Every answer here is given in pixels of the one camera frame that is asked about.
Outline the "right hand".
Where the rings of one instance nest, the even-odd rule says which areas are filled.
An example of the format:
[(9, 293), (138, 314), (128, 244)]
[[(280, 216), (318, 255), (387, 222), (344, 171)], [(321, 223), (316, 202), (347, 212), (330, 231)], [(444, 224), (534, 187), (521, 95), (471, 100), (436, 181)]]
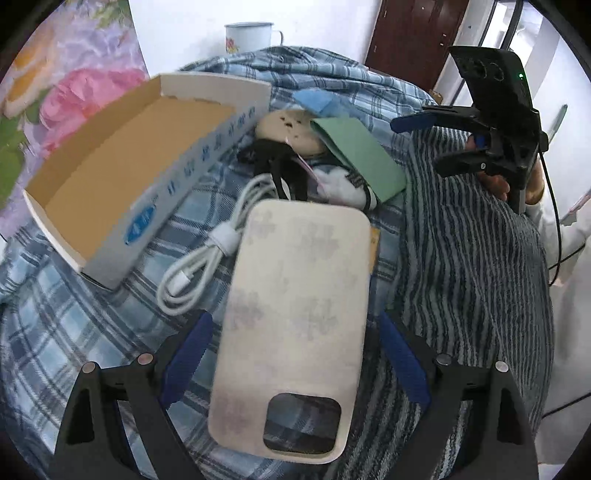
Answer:
[[(480, 183), (495, 197), (502, 201), (508, 199), (510, 186), (504, 177), (500, 175), (489, 176), (485, 172), (478, 172), (476, 176)], [(527, 205), (538, 204), (543, 197), (544, 191), (544, 173), (541, 157), (538, 157), (525, 190), (525, 203)]]

